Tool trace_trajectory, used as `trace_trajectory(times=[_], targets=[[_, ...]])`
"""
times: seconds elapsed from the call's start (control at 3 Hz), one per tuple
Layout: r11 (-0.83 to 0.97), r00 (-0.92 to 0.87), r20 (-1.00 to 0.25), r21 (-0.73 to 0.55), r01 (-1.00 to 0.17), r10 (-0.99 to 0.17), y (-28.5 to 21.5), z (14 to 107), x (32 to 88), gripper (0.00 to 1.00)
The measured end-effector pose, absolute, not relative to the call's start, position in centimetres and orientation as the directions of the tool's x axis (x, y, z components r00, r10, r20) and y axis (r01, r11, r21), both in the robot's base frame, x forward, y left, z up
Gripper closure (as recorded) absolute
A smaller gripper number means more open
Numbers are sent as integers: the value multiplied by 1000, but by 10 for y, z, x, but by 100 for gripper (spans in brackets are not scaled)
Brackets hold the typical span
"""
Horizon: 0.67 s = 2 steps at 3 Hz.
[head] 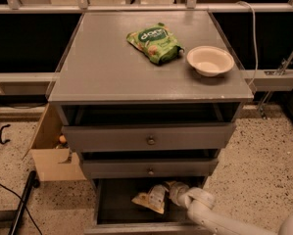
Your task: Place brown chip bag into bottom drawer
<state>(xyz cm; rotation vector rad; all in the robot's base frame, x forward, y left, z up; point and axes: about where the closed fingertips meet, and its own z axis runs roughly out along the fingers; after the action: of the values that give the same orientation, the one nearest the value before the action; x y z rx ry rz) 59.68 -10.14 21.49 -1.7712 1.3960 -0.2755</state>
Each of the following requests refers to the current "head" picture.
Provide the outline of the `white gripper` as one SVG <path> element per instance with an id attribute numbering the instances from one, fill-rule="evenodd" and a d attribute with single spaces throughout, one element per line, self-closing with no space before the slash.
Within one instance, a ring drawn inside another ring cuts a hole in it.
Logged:
<path id="1" fill-rule="evenodd" d="M 175 182 L 170 188 L 171 201 L 179 207 L 188 209 L 192 203 L 189 195 L 190 187 L 182 182 Z"/>

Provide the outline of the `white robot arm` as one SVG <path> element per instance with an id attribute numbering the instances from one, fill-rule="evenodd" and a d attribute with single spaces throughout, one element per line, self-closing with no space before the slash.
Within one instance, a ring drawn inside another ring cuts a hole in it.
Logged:
<path id="1" fill-rule="evenodd" d="M 209 192 L 182 182 L 170 185 L 171 201 L 187 211 L 190 220 L 213 235 L 293 235 L 293 214 L 281 224 L 277 233 L 213 211 L 216 198 Z"/>

